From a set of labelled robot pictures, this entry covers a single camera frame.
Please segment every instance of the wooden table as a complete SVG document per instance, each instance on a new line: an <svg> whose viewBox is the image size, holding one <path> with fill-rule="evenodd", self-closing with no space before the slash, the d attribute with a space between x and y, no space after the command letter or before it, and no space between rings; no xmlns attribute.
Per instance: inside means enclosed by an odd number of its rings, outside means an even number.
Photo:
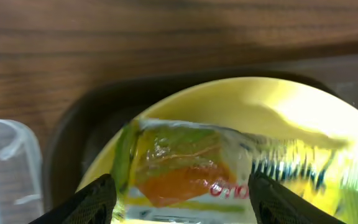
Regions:
<svg viewBox="0 0 358 224"><path fill-rule="evenodd" d="M358 1L0 0L0 118L45 145L121 78L358 53Z"/></svg>

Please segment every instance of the black tray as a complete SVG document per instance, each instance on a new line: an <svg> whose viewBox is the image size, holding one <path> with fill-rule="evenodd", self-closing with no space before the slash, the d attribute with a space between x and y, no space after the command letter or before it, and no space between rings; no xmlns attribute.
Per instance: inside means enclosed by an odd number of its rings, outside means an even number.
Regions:
<svg viewBox="0 0 358 224"><path fill-rule="evenodd" d="M331 58L333 64L331 67L339 67L339 64L334 63L337 60ZM342 62L340 64L343 64L344 60L358 61L358 56L340 58ZM350 67L353 69L358 67L358 63L345 64L348 66L351 64ZM274 69L290 72L271 71ZM200 83L249 76L293 80L334 94L321 82L303 76L314 74L312 77L326 80L324 73L321 76L321 71L326 69L327 59L306 60L137 78L112 83L87 93L63 115L47 144L42 174L45 211L49 211L73 195L94 158L114 134L141 111L161 99Z"/></svg>

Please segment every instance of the clear plastic cup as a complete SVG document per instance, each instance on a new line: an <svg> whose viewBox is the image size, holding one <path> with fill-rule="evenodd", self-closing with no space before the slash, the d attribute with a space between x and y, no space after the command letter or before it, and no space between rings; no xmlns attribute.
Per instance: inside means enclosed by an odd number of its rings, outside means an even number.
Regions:
<svg viewBox="0 0 358 224"><path fill-rule="evenodd" d="M24 124L0 119L0 223L29 223L44 213L38 140Z"/></svg>

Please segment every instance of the orange food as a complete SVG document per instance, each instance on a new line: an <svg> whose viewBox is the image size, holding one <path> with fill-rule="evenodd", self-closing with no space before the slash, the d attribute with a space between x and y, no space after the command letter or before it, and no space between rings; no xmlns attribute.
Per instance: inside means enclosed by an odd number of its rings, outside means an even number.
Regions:
<svg viewBox="0 0 358 224"><path fill-rule="evenodd" d="M235 184L236 178L228 167L217 163L171 170L148 178L137 188L159 208L207 194L213 184L220 182Z"/></svg>

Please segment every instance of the yellow bowl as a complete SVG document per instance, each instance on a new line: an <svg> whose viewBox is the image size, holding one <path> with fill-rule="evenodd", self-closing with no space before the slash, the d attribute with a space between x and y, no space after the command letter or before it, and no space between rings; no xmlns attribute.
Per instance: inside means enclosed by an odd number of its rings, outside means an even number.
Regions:
<svg viewBox="0 0 358 224"><path fill-rule="evenodd" d="M180 91L151 106L138 118L216 124L276 138L327 141L346 138L358 152L358 110L313 87L275 78L229 78ZM308 131L324 135L309 135ZM117 133L99 153L78 189L109 173Z"/></svg>

